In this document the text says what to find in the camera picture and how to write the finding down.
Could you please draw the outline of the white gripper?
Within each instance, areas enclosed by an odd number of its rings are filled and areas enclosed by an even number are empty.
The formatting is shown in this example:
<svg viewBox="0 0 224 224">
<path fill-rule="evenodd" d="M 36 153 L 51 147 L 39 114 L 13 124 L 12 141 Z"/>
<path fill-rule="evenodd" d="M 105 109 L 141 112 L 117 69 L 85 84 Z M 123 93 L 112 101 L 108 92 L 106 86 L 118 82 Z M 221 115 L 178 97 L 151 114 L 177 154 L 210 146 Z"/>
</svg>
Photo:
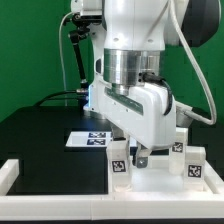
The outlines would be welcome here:
<svg viewBox="0 0 224 224">
<path fill-rule="evenodd" d="M 129 95 L 123 96 L 100 82 L 97 92 L 100 113 L 116 125 L 112 127 L 113 140 L 127 140 L 126 133 L 144 146 L 139 145 L 135 154 L 137 168 L 147 167 L 152 150 L 167 149 L 174 144 L 177 110 L 184 105 L 172 98 L 171 110 L 165 114 L 169 103 L 165 87 L 146 83 L 131 87 Z"/>
</svg>

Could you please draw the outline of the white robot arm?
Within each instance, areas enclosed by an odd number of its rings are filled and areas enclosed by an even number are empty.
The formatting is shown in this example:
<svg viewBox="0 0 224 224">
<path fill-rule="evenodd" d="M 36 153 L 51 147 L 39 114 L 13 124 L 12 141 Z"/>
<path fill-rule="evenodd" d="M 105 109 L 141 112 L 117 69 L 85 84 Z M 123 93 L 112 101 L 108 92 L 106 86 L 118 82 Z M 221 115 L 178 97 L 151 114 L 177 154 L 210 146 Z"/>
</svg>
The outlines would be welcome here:
<svg viewBox="0 0 224 224">
<path fill-rule="evenodd" d="M 185 120 L 216 122 L 216 106 L 191 49 L 218 30 L 220 0 L 71 0 L 73 21 L 89 33 L 94 50 L 94 81 L 85 110 L 108 119 L 116 138 L 139 143 L 138 168 L 154 150 L 172 147 L 176 128 Z M 184 48 L 210 109 L 210 118 L 175 101 L 161 76 L 167 45 Z"/>
</svg>

